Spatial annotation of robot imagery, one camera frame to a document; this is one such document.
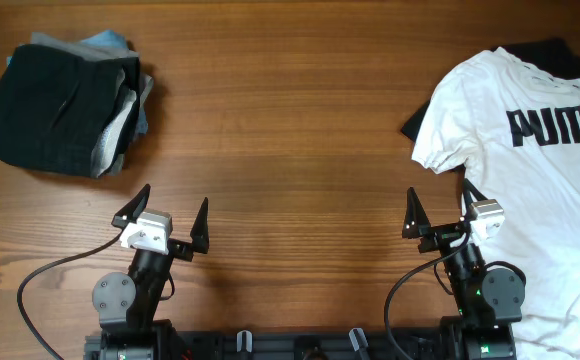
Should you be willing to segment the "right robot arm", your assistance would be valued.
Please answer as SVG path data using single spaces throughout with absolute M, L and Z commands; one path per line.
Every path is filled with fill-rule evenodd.
M 480 246 L 493 239 L 505 217 L 501 205 L 463 181 L 465 213 L 454 223 L 433 226 L 413 188 L 407 190 L 402 236 L 419 241 L 421 253 L 437 252 L 449 280 L 444 290 L 458 314 L 445 316 L 419 353 L 429 359 L 514 359 L 511 325 L 522 319 L 526 277 L 505 262 L 486 262 Z

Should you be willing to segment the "black garment right side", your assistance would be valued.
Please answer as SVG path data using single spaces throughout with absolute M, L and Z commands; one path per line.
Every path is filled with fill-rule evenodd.
M 404 124 L 435 172 L 495 160 L 580 160 L 580 57 L 560 39 L 485 50 L 458 64 Z

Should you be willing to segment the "grey folded garment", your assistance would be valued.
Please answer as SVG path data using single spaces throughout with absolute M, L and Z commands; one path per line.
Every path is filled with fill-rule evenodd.
M 127 125 L 129 142 L 135 141 L 135 127 L 139 118 L 139 77 L 138 89 L 132 90 L 128 95 L 122 95 L 121 109 L 114 112 L 113 119 L 104 128 L 97 139 L 92 151 L 93 164 L 91 177 L 99 178 L 104 175 L 118 174 L 124 164 L 127 146 L 122 140 L 123 126 Z

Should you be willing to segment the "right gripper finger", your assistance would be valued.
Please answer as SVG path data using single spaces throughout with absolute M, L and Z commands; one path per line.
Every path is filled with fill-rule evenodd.
M 403 238 L 421 238 L 430 229 L 430 221 L 413 187 L 407 192 L 407 205 L 402 229 Z
M 483 201 L 487 200 L 487 197 L 483 195 L 467 178 L 463 179 L 461 193 L 463 203 L 467 210 L 469 210 L 472 205 L 480 205 Z

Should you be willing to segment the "blue folded garment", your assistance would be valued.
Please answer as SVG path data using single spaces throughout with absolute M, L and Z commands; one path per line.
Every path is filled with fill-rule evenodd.
M 131 50 L 126 38 L 112 30 L 105 30 L 78 42 L 66 42 L 41 32 L 33 32 L 30 44 L 42 45 L 82 57 L 88 61 L 101 61 L 123 58 L 138 58 L 139 53 Z M 144 103 L 154 86 L 154 79 L 144 72 L 139 73 L 139 118 L 135 136 L 145 135 L 149 125 Z

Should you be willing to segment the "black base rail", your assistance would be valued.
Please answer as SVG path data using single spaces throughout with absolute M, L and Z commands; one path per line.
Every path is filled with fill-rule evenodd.
M 514 359 L 512 338 L 502 328 L 461 336 L 434 328 L 395 328 L 393 335 L 412 359 Z M 180 332 L 186 345 L 184 359 L 194 360 L 301 360 L 310 350 L 329 359 L 390 360 L 398 357 L 396 347 L 384 334 L 367 334 L 355 340 L 353 333 L 224 335 L 219 332 Z

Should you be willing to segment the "white Puma t-shirt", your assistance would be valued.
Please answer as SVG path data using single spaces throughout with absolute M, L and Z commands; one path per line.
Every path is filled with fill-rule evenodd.
M 580 78 L 483 51 L 437 85 L 412 157 L 436 173 L 463 167 L 503 207 L 481 251 L 526 275 L 519 357 L 580 359 Z

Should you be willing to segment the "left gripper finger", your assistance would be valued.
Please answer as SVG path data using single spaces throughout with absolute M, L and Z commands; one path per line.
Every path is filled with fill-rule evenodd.
M 145 184 L 144 187 L 119 211 L 117 211 L 111 221 L 115 228 L 124 229 L 128 224 L 135 223 L 140 214 L 146 209 L 151 186 Z
M 192 247 L 197 253 L 207 254 L 209 251 L 208 212 L 209 199 L 205 197 L 190 231 Z

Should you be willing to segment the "black folded garment on stack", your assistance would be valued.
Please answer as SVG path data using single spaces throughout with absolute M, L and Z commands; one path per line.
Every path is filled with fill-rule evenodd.
M 0 78 L 0 160 L 91 177 L 99 135 L 138 89 L 138 58 L 88 61 L 42 45 L 15 49 Z

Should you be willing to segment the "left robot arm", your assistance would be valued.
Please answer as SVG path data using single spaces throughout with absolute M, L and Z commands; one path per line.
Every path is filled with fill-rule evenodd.
M 190 262 L 209 250 L 205 199 L 190 231 L 191 240 L 171 237 L 172 216 L 147 207 L 151 187 L 145 185 L 118 210 L 111 225 L 120 230 L 121 246 L 135 251 L 128 270 L 103 276 L 92 291 L 101 333 L 86 339 L 84 357 L 97 360 L 191 359 L 191 350 L 169 320 L 154 319 L 163 293 L 174 284 L 174 261 Z

